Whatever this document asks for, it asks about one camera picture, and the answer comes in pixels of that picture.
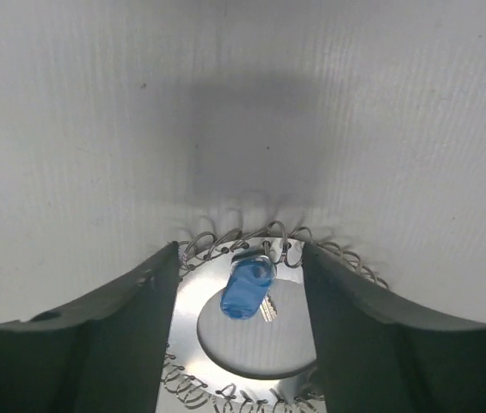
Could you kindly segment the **key with solid blue tag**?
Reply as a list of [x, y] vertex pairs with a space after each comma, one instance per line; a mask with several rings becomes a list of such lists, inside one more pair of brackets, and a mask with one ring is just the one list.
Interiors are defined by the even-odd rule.
[[276, 265], [264, 249], [234, 255], [229, 279], [221, 293], [221, 311], [234, 320], [249, 320], [260, 313], [266, 323], [272, 323], [277, 310], [269, 292], [276, 274]]

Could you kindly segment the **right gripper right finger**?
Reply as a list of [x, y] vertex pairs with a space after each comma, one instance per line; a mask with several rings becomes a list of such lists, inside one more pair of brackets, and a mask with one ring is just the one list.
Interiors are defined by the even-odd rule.
[[303, 248], [330, 412], [486, 412], [486, 324], [402, 298], [327, 251]]

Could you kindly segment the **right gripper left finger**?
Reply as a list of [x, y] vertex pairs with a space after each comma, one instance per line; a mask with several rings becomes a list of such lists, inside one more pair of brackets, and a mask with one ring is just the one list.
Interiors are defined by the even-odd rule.
[[175, 296], [178, 246], [28, 321], [0, 324], [0, 412], [152, 412]]

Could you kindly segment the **metal disc keyring holder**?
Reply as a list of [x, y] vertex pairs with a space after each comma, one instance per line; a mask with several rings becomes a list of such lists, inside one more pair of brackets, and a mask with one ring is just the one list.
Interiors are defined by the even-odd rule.
[[[205, 231], [180, 243], [180, 283], [161, 382], [184, 408], [325, 411], [302, 268], [302, 250], [312, 243], [308, 227], [288, 230], [278, 220], [253, 231]], [[232, 257], [254, 248], [276, 265], [272, 323], [260, 313], [230, 319], [220, 309]]]

